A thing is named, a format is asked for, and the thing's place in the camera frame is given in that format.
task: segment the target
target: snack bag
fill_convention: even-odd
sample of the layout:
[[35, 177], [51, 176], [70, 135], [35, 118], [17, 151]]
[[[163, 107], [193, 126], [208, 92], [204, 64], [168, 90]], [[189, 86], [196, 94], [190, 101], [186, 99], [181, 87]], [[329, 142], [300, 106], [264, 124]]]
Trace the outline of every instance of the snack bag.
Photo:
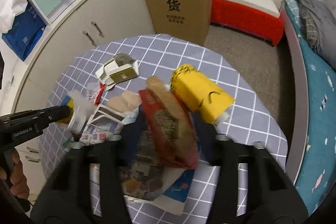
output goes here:
[[173, 168], [195, 169], [198, 149], [187, 111], [158, 78], [147, 79], [147, 88], [151, 90], [139, 90], [139, 95], [159, 163]]

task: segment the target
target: blue checkered tablecloth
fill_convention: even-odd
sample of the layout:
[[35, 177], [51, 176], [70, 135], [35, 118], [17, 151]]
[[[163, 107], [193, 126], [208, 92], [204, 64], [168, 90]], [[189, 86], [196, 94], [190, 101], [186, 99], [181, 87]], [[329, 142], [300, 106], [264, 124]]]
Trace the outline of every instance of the blue checkered tablecloth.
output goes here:
[[[146, 79], [158, 76], [165, 84], [170, 83], [172, 72], [180, 65], [188, 63], [204, 73], [211, 80], [231, 94], [235, 103], [228, 113], [230, 119], [217, 127], [220, 133], [227, 134], [236, 142], [252, 144], [265, 142], [268, 151], [284, 169], [287, 155], [287, 140], [277, 122], [270, 116], [256, 93], [240, 74], [219, 54], [184, 40], [166, 34], [141, 35], [99, 46], [78, 56], [56, 81], [48, 99], [47, 107], [57, 106], [68, 92], [79, 90], [86, 95], [88, 83], [97, 83], [95, 71], [116, 53], [125, 52], [138, 60], [140, 76], [104, 91], [101, 103], [124, 90], [137, 92], [144, 89]], [[64, 156], [62, 143], [70, 137], [65, 126], [53, 123], [39, 137], [39, 151], [46, 177], [49, 177]], [[200, 159], [190, 187], [184, 212], [176, 216], [150, 204], [128, 203], [133, 223], [140, 224], [203, 224], [211, 207], [216, 188], [219, 167], [207, 165]], [[237, 214], [246, 209], [247, 166], [239, 166], [239, 203]], [[91, 183], [92, 209], [100, 214], [99, 186]]]

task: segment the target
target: white tissue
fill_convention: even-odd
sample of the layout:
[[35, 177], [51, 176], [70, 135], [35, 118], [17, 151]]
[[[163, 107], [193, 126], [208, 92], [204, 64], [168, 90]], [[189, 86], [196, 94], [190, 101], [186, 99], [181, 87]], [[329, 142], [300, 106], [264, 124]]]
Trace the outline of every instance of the white tissue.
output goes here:
[[0, 0], [0, 33], [7, 33], [15, 16], [26, 10], [27, 0]]

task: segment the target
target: plastic packaging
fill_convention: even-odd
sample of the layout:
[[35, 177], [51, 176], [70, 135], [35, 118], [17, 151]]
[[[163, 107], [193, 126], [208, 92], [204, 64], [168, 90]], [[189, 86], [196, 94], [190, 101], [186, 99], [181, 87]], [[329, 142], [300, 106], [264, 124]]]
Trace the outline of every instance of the plastic packaging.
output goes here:
[[0, 0], [0, 33], [12, 28], [15, 16], [26, 10], [27, 3], [27, 0]]
[[205, 122], [214, 125], [228, 118], [224, 112], [235, 101], [221, 87], [188, 64], [181, 65], [173, 72], [171, 89], [190, 111], [199, 111]]

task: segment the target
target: gray carpet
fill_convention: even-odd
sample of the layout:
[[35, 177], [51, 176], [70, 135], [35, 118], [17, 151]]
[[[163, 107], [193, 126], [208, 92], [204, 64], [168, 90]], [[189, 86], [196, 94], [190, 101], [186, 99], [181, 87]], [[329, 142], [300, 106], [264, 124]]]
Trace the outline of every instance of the gray carpet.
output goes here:
[[295, 87], [286, 37], [273, 47], [245, 33], [212, 25], [204, 46], [223, 55], [243, 76], [276, 119], [290, 145]]

